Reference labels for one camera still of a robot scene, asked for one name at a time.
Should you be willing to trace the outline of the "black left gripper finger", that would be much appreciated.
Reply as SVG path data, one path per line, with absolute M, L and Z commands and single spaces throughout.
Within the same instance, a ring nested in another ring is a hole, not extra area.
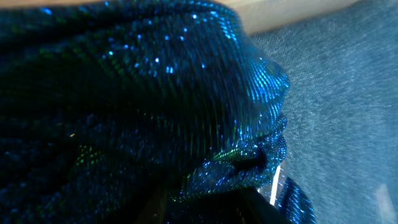
M 290 224 L 254 188 L 167 205 L 168 224 Z

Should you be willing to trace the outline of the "blue sequin fabric garment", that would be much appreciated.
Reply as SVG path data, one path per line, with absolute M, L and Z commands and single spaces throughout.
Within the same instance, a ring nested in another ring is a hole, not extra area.
M 165 223 L 314 223 L 285 159 L 284 69 L 214 1 L 1 9 L 1 222 L 133 223 L 157 187 Z

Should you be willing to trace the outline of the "blue denim jeans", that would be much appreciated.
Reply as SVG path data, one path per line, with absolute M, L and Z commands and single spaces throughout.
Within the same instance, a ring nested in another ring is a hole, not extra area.
M 397 2 L 256 35 L 290 77 L 286 171 L 318 223 L 397 222 Z

